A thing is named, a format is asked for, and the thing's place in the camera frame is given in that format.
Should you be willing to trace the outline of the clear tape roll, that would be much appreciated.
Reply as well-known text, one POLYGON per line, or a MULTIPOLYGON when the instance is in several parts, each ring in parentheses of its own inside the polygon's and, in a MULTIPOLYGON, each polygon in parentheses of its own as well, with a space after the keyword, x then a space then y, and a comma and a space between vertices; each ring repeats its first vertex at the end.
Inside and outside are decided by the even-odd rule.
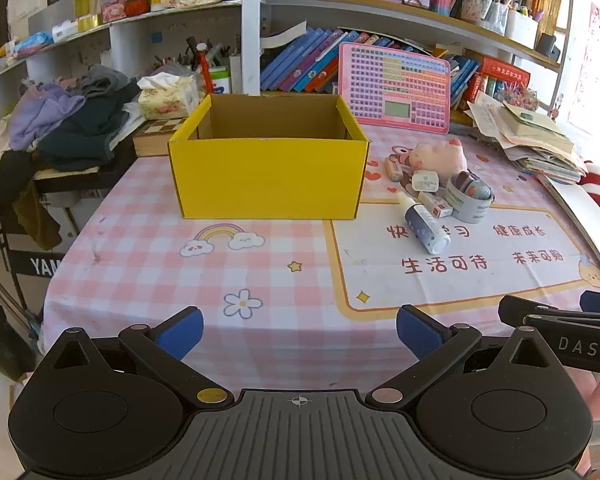
POLYGON ((494 202, 494 194, 488 198, 475 198, 459 190, 452 178, 445 187, 446 202, 452 208, 452 216, 468 224, 480 223, 494 202))

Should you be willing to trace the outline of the small white red box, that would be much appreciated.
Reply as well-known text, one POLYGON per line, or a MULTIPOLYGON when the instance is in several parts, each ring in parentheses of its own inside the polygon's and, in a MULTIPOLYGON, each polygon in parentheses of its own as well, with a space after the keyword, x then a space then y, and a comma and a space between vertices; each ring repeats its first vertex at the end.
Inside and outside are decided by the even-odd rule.
POLYGON ((418 199, 434 218, 448 218, 453 214, 453 207, 437 194, 420 192, 418 199))

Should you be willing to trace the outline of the white power adapter box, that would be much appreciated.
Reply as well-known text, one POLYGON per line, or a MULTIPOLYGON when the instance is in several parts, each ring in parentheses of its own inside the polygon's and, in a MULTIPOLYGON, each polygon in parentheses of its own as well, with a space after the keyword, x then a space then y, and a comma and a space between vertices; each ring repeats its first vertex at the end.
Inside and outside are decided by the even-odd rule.
POLYGON ((437 193, 440 188, 440 179, 435 171, 415 170, 411 178, 411 187, 417 193, 437 193))

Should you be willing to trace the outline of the pink plush pig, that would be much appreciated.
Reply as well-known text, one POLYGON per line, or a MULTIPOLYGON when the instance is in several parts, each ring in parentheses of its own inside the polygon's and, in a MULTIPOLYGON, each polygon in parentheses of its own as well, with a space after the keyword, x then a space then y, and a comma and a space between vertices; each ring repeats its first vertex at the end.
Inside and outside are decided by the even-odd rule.
POLYGON ((419 143, 410 153, 414 170, 434 171, 441 184, 468 169, 462 142, 457 139, 436 143, 419 143))

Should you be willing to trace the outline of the grey toy car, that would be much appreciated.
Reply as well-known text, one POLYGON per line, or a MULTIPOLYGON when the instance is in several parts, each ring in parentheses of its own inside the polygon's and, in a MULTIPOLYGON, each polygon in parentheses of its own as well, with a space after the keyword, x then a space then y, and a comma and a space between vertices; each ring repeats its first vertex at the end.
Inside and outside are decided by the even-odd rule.
POLYGON ((490 200, 493 197, 492 188, 469 170, 457 174, 452 183, 461 193, 475 200, 490 200))

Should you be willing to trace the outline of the white large notebook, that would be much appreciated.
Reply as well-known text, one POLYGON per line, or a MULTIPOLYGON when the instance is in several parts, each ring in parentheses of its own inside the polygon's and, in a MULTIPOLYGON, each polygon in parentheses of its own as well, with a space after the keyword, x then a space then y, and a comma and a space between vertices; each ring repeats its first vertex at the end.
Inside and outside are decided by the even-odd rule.
POLYGON ((562 207, 600 262, 600 206, 579 185, 545 176, 538 180, 562 207))

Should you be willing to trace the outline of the white desk mat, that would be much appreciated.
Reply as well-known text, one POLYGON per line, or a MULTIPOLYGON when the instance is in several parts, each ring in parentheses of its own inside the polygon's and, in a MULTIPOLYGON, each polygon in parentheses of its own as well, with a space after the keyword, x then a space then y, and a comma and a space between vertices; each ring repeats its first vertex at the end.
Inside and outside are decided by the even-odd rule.
POLYGON ((392 318, 404 304, 445 314, 491 307, 505 295, 545 298, 600 288, 600 267, 565 222, 539 208, 496 205, 478 224, 441 220, 433 255, 395 203, 367 203, 325 224, 336 306, 352 321, 392 318))

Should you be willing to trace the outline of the pink checkered tablecloth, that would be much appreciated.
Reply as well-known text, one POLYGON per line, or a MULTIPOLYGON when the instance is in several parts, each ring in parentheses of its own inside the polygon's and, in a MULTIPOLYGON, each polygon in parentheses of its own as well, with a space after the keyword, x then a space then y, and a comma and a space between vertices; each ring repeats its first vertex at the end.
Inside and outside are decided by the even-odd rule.
MULTIPOLYGON (((370 154, 360 206, 399 205, 385 158, 425 136, 387 128, 366 134, 370 154)), ((464 151, 470 169, 492 188, 492 207, 551 212, 595 259, 542 185, 473 140, 464 141, 464 151)), ((396 314, 358 322, 338 310, 326 222, 186 220, 169 162, 141 158, 92 215, 50 281, 43 344, 50 347, 69 327, 110 337, 195 306, 204 316, 204 336, 186 361, 227 388, 373 388, 410 366, 414 356, 396 336, 396 314)), ((600 288, 533 299, 577 309, 589 289, 600 288)), ((498 303, 432 316, 487 335, 507 333, 498 303)))

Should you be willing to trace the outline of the stack of papers and books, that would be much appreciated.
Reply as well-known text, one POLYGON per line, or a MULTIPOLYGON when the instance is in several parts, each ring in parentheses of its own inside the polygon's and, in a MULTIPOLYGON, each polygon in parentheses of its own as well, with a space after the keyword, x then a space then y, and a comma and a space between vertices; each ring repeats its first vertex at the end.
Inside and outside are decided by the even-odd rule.
POLYGON ((479 91, 466 114, 480 136, 498 144, 510 162, 527 174, 540 174, 564 183, 579 183, 586 175, 584 160, 553 119, 479 91))

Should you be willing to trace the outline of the wooden chessboard box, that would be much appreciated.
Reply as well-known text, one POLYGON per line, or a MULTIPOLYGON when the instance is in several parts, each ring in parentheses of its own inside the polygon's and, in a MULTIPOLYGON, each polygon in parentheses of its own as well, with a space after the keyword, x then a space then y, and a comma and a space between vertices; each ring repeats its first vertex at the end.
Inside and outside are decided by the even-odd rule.
POLYGON ((132 134, 136 156, 166 156, 171 136, 184 122, 184 118, 148 120, 132 134))

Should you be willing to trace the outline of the pile of clothes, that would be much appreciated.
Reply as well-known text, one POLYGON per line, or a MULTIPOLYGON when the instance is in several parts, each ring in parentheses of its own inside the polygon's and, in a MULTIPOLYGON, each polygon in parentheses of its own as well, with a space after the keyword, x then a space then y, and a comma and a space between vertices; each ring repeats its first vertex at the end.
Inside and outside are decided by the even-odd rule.
POLYGON ((74 81, 31 84, 0 129, 0 205, 12 208, 35 244, 61 243, 60 225, 42 205, 34 176, 43 170, 105 166, 140 120, 134 78, 94 65, 74 81))

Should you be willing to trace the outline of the floral tissue box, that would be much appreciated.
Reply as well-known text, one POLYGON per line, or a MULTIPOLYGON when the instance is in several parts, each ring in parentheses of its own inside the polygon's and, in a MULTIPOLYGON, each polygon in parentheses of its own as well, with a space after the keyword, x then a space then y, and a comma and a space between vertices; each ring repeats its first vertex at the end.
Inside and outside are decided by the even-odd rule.
POLYGON ((199 104, 194 76, 158 73, 137 81, 140 88, 138 104, 149 120, 186 118, 199 104))

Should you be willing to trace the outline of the pink toy learning tablet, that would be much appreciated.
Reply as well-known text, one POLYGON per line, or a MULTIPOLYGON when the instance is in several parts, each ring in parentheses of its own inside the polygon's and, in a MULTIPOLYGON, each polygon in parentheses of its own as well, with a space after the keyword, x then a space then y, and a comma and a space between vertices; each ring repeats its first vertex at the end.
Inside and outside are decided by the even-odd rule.
POLYGON ((445 60, 347 42, 338 61, 338 93, 361 124, 449 132, 451 67, 445 60))

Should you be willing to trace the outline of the pen holder with pens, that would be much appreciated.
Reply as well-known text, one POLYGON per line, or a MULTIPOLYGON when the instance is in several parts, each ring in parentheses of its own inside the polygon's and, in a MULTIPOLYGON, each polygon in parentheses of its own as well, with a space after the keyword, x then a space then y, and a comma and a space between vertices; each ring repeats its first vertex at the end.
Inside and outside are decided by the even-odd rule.
POLYGON ((232 91, 230 66, 224 58, 222 44, 209 46, 194 36, 188 37, 186 42, 190 69, 195 73, 199 95, 206 96, 210 89, 216 94, 229 94, 232 91))

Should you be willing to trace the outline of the row of blue books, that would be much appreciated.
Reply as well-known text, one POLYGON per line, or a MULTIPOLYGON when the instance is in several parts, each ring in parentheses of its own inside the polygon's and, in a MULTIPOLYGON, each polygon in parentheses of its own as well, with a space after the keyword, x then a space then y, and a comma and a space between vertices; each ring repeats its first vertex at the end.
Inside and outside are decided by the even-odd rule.
POLYGON ((379 35, 364 30, 309 28, 262 68, 260 90, 302 92, 331 62, 338 64, 340 44, 376 44, 379 39, 379 35))

